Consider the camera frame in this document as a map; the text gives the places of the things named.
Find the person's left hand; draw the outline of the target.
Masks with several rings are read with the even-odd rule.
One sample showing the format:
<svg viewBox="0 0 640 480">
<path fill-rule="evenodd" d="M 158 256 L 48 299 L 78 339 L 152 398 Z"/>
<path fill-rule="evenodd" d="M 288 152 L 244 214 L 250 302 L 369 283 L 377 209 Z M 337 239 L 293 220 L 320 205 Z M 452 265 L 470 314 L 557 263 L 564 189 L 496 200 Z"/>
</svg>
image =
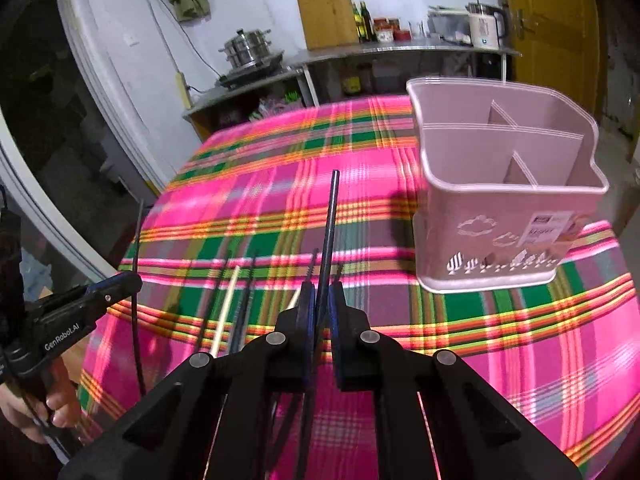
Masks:
<svg viewBox="0 0 640 480">
<path fill-rule="evenodd" d="M 37 427 L 25 400 L 42 419 L 51 419 L 58 428 L 72 428 L 80 419 L 81 409 L 76 390 L 62 358 L 51 364 L 53 382 L 48 388 L 46 400 L 39 401 L 33 396 L 22 396 L 9 384 L 1 386 L 1 411 L 4 418 L 25 437 L 38 444 L 46 444 L 46 437 Z"/>
</svg>

